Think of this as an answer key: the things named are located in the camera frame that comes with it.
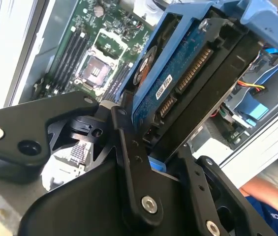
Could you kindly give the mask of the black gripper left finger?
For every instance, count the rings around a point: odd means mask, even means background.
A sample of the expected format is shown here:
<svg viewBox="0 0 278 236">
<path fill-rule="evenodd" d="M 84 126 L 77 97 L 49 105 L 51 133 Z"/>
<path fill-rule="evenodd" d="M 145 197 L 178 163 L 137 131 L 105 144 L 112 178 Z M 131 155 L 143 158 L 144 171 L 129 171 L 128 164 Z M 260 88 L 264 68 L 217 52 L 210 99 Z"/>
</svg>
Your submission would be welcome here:
<svg viewBox="0 0 278 236">
<path fill-rule="evenodd" d="M 147 154 L 124 107 L 100 107 L 71 92 L 0 109 L 0 178 L 28 184 L 37 180 L 53 151 L 85 138 L 100 153 L 97 165 L 115 161 L 124 223 L 149 232 L 163 220 L 160 198 L 150 180 Z"/>
</svg>

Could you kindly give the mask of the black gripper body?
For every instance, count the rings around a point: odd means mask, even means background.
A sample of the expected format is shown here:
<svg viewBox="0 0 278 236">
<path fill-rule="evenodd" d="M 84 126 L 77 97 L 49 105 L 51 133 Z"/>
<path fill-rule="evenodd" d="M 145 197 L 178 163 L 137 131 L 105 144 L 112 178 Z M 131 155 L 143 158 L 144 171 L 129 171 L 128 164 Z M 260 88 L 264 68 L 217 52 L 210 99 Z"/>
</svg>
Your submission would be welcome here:
<svg viewBox="0 0 278 236">
<path fill-rule="evenodd" d="M 153 172 L 151 183 L 161 198 L 164 218 L 149 232 L 124 223 L 117 165 L 108 161 L 36 200 L 19 225 L 20 236 L 197 236 L 192 211 L 184 205 L 181 184 Z"/>
</svg>

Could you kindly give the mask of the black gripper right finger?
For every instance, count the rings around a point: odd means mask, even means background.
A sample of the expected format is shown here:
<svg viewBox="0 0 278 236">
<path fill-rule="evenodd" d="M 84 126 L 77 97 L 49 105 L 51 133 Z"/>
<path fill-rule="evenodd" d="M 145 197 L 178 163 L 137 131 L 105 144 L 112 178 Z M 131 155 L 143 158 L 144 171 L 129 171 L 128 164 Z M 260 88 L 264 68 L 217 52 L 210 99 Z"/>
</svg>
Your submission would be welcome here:
<svg viewBox="0 0 278 236">
<path fill-rule="evenodd" d="M 188 146 L 176 153 L 178 172 L 201 236 L 273 236 L 275 232 L 209 157 Z"/>
</svg>

